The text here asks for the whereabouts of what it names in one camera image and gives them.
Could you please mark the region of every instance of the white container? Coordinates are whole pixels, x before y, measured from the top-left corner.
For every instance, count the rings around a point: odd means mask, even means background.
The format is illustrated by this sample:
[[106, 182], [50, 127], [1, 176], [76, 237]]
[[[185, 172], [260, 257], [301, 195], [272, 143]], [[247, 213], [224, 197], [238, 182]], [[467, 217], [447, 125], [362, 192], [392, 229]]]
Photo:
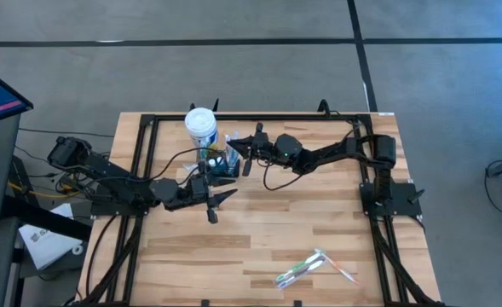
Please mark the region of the white container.
[[215, 114], [210, 109], [196, 107], [186, 114], [184, 124], [196, 147], [209, 147], [218, 140]]

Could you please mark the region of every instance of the container lid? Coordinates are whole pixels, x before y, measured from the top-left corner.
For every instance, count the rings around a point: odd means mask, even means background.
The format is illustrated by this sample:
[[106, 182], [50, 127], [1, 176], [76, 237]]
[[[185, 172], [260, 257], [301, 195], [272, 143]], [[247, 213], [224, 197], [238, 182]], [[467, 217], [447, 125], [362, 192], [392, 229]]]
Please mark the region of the container lid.
[[186, 114], [184, 124], [192, 136], [209, 136], [216, 130], [215, 114], [208, 108], [196, 107]]

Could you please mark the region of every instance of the gray carpet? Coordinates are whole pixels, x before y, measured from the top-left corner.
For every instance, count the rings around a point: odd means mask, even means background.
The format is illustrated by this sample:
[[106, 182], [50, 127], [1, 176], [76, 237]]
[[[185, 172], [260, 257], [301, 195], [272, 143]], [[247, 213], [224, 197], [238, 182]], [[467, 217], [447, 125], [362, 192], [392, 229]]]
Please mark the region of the gray carpet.
[[[502, 1], [357, 0], [364, 38], [502, 37]], [[0, 0], [0, 41], [352, 38], [338, 0]], [[422, 205], [443, 300], [502, 306], [502, 214], [484, 167], [502, 159], [502, 44], [366, 46], [380, 112], [395, 112]], [[0, 48], [0, 77], [35, 110], [21, 126], [113, 134], [123, 111], [366, 111], [352, 44]], [[97, 151], [110, 139], [85, 137]], [[55, 135], [21, 132], [46, 156]], [[51, 171], [21, 153], [29, 173]], [[51, 186], [45, 179], [36, 184]], [[488, 182], [502, 208], [502, 177]], [[25, 306], [61, 304], [78, 272], [33, 279]]]

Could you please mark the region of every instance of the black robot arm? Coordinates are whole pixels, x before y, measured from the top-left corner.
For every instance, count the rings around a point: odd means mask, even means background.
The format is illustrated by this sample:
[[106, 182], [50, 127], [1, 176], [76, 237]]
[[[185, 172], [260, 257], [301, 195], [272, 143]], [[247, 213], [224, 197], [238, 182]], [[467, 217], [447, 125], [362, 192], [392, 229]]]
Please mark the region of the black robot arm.
[[[371, 158], [359, 149], [362, 148], [361, 144], [366, 142], [372, 144]], [[396, 163], [396, 142], [391, 136], [346, 137], [341, 142], [317, 150], [308, 150], [303, 148], [302, 143], [294, 136], [287, 134], [279, 136], [275, 143], [270, 142], [268, 134], [263, 132], [263, 125], [258, 123], [254, 136], [229, 141], [228, 145], [246, 159], [243, 176], [249, 175], [253, 159], [291, 168], [298, 175], [309, 174], [321, 165], [341, 159], [357, 159], [378, 170], [374, 179], [377, 201], [383, 203], [391, 198], [390, 170]]]
[[[92, 200], [92, 215], [142, 215], [160, 203], [168, 211], [207, 204], [209, 222], [217, 223], [214, 210], [237, 191], [233, 189], [212, 195], [209, 186], [226, 185], [235, 180], [215, 178], [205, 162], [199, 162], [198, 172], [188, 179], [184, 188], [179, 187], [174, 179], [154, 181], [139, 178], [93, 152], [86, 141], [74, 137], [58, 137], [48, 162], [74, 175], [66, 177], [64, 183], [83, 191]], [[92, 181], [79, 184], [74, 179], [78, 177], [77, 174], [84, 174]], [[92, 182], [99, 184], [97, 193], [90, 191]]]

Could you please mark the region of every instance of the butcher block tabletop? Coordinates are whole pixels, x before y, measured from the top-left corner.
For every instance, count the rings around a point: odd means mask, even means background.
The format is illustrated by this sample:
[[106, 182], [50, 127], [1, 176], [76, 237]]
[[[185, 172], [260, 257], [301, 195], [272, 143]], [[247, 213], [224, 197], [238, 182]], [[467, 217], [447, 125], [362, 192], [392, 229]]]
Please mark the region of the butcher block tabletop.
[[[141, 113], [121, 113], [113, 141], [110, 160], [128, 170], [140, 117]], [[397, 182], [407, 181], [410, 174], [395, 116], [371, 113], [371, 117], [374, 133], [396, 139], [397, 161], [392, 176]], [[237, 132], [239, 137], [247, 137], [254, 134], [257, 122], [222, 120], [217, 124], [221, 135]], [[147, 128], [145, 140], [151, 129]], [[311, 150], [339, 142], [350, 129], [351, 125], [343, 121], [263, 122], [270, 141], [286, 133]], [[152, 174], [159, 173], [174, 154], [192, 147], [183, 121], [160, 122]], [[188, 174], [184, 165], [194, 161], [195, 153], [181, 155], [164, 177], [181, 181]], [[131, 305], [200, 305], [203, 299], [210, 300], [213, 306], [293, 305], [295, 300], [314, 306], [383, 305], [370, 224], [361, 207], [359, 163], [346, 159], [320, 166], [274, 192], [263, 186], [263, 172], [264, 168], [255, 162], [248, 177], [214, 188], [217, 192], [239, 190], [222, 203], [217, 212], [218, 224], [207, 222], [205, 205], [175, 212], [158, 206], [149, 212], [141, 233]], [[287, 183], [295, 176], [291, 170], [272, 166], [268, 186]], [[95, 245], [108, 219], [95, 220], [90, 246]], [[112, 263], [119, 221], [117, 217], [110, 225], [97, 249], [90, 272], [92, 288]], [[394, 225], [402, 263], [425, 293], [440, 300], [423, 229], [409, 217], [396, 217]], [[312, 255], [317, 247], [360, 284], [348, 281], [330, 264], [324, 264], [285, 290], [276, 288], [276, 276]], [[80, 277], [81, 293], [85, 293], [91, 251], [89, 248]], [[392, 296], [397, 300], [394, 274], [386, 263]], [[125, 268], [126, 264], [118, 276], [118, 300], [122, 298]]]

